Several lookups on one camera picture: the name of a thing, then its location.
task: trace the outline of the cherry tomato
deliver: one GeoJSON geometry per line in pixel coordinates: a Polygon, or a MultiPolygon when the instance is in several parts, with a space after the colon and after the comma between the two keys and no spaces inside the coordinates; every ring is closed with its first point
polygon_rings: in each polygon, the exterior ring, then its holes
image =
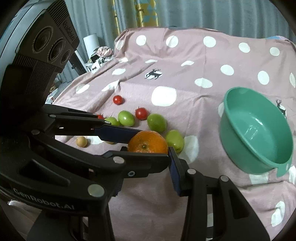
{"type": "Polygon", "coordinates": [[[120,104],[122,104],[122,102],[123,102],[123,98],[120,95],[115,95],[113,97],[114,104],[120,105],[120,104]]]}
{"type": "Polygon", "coordinates": [[[145,108],[138,108],[136,109],[135,115],[139,120],[143,121],[147,119],[148,112],[145,108]]]}
{"type": "Polygon", "coordinates": [[[98,119],[102,119],[102,120],[104,120],[105,117],[104,117],[104,115],[98,115],[98,119]]]}

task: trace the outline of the yellow curtain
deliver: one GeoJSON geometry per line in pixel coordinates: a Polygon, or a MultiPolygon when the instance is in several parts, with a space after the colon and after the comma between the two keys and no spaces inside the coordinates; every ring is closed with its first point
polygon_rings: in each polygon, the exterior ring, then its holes
{"type": "Polygon", "coordinates": [[[113,8],[113,14],[114,14],[114,21],[115,21],[115,26],[116,26],[117,36],[118,36],[120,34],[120,30],[119,30],[117,12],[115,8],[115,0],[111,0],[111,1],[112,1],[112,8],[113,8]]]}
{"type": "Polygon", "coordinates": [[[155,0],[135,0],[138,27],[158,26],[155,0]]]}

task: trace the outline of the bowl rim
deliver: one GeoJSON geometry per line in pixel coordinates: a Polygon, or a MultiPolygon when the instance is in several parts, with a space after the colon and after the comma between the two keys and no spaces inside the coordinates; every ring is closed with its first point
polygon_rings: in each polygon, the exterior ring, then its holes
{"type": "MultiPolygon", "coordinates": [[[[232,128],[234,129],[235,133],[238,135],[238,137],[241,139],[241,141],[244,143],[244,145],[252,152],[252,154],[254,156],[256,156],[260,161],[264,162],[265,164],[271,166],[271,167],[274,167],[274,168],[277,168],[277,167],[280,167],[280,166],[283,166],[283,165],[286,165],[292,158],[293,156],[293,149],[294,149],[294,142],[293,142],[293,136],[292,136],[292,133],[290,131],[290,139],[292,140],[292,151],[291,151],[291,154],[290,154],[290,157],[288,160],[286,160],[284,163],[276,163],[276,162],[273,162],[271,160],[269,160],[268,158],[266,158],[265,156],[261,155],[260,153],[258,153],[254,147],[249,143],[249,141],[244,137],[244,135],[242,134],[242,132],[239,130],[238,126],[233,122],[233,120],[231,118],[229,118],[230,116],[230,110],[229,110],[229,107],[227,105],[227,97],[228,97],[228,94],[234,90],[234,89],[245,89],[245,90],[248,90],[248,91],[252,91],[254,92],[255,94],[257,95],[261,95],[262,97],[264,97],[266,100],[268,100],[268,102],[274,106],[275,108],[277,108],[268,98],[266,98],[264,95],[262,95],[261,93],[253,90],[253,89],[250,89],[250,88],[245,88],[245,87],[240,87],[240,86],[237,86],[237,87],[233,87],[231,89],[229,89],[225,96],[224,96],[224,100],[223,100],[223,103],[224,103],[224,112],[226,113],[226,116],[227,116],[227,119],[230,123],[230,125],[232,126],[232,128]]],[[[277,114],[276,115],[281,115],[282,118],[285,119],[285,123],[287,125],[287,127],[290,129],[289,125],[288,125],[288,122],[286,120],[286,118],[280,113],[280,112],[276,112],[277,114]]]]}

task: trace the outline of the bed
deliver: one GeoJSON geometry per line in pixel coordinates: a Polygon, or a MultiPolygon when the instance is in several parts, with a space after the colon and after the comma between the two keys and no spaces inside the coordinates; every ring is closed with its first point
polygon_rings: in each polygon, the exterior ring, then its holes
{"type": "MultiPolygon", "coordinates": [[[[76,78],[54,104],[105,117],[117,117],[121,110],[133,113],[138,106],[162,114],[168,120],[167,130],[178,129],[185,136],[179,157],[203,175],[229,176],[273,239],[296,208],[296,152],[292,166],[280,178],[276,170],[249,175],[228,158],[218,130],[225,92],[242,86],[278,106],[295,143],[295,61],[295,45],[281,37],[251,39],[200,28],[127,29],[115,40],[113,60],[94,74],[76,78]],[[125,99],[122,105],[113,104],[116,94],[125,99]]],[[[148,130],[146,121],[133,127],[148,130]]],[[[74,147],[76,138],[56,136],[74,147]]],[[[89,145],[77,148],[92,154],[122,146],[86,138],[89,145]]],[[[207,225],[212,226],[210,196],[208,204],[207,225]]],[[[110,201],[115,237],[122,241],[179,240],[185,210],[186,198],[174,192],[168,170],[125,180],[122,191],[110,201]]]]}

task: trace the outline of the white cylinder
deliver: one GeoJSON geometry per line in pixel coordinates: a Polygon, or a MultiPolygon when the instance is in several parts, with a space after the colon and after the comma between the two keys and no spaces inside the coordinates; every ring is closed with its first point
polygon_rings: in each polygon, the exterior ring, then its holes
{"type": "Polygon", "coordinates": [[[87,55],[90,59],[94,50],[100,46],[98,36],[96,34],[92,34],[84,37],[83,41],[87,51],[87,55]]]}
{"type": "Polygon", "coordinates": [[[77,56],[77,58],[79,59],[80,63],[83,65],[83,68],[85,69],[86,72],[89,72],[89,69],[86,67],[83,58],[80,56],[78,50],[75,51],[75,54],[77,56]]]}

